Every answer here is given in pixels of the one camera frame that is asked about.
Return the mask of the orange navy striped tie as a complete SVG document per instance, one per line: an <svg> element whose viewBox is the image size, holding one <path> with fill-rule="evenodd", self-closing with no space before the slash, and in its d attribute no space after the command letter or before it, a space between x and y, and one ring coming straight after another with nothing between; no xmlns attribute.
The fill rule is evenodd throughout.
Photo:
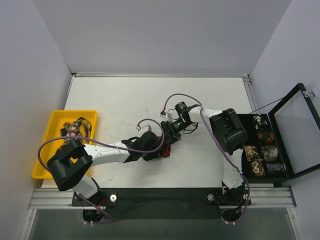
<svg viewBox="0 0 320 240"><path fill-rule="evenodd" d="M160 144L160 148L158 150L158 155L160 158L167 158L171 154L171 145L172 145L172 140L169 137L166 137L164 139L164 142L162 142L162 137L158 137L158 143Z"/></svg>

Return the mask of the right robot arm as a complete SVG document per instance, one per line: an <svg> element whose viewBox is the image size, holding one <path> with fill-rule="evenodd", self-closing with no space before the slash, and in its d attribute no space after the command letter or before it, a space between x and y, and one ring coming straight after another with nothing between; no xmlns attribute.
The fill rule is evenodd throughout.
<svg viewBox="0 0 320 240"><path fill-rule="evenodd" d="M169 112L162 110L160 116L167 118L161 122L164 130L164 142L168 145L181 139L181 132L193 124L204 124L209 131L218 149L224 155L224 170L221 198L224 203L233 205L240 199L237 188L244 184L241 167L236 165L233 154L243 149L248 139L247 132L241 123L235 110L213 110L201 107L198 104L192 106L175 107L178 118L172 119Z"/></svg>

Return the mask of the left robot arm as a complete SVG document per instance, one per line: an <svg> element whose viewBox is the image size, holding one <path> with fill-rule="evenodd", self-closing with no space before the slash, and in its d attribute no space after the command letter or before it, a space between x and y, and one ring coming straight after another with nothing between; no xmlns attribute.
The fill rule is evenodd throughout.
<svg viewBox="0 0 320 240"><path fill-rule="evenodd" d="M83 144L73 139L51 157L46 165L60 191L73 190L83 196L90 206L101 201L98 183L86 172L92 166L108 163L135 162L147 154L156 153L163 144L162 138L152 131L111 144L109 147Z"/></svg>

